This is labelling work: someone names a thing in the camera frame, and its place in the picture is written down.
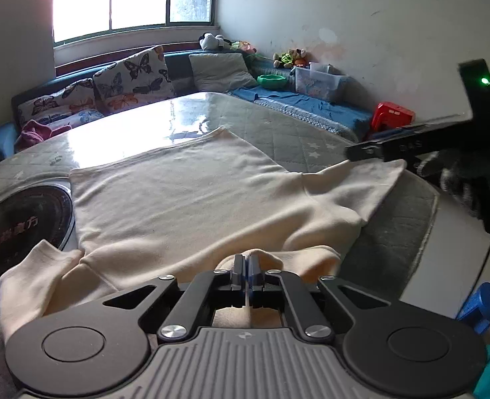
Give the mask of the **right hand knitted glove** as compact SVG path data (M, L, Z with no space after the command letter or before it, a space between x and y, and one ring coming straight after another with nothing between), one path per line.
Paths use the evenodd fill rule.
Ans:
M490 150L470 157L455 151L435 151L417 160L413 170L482 221L490 234Z

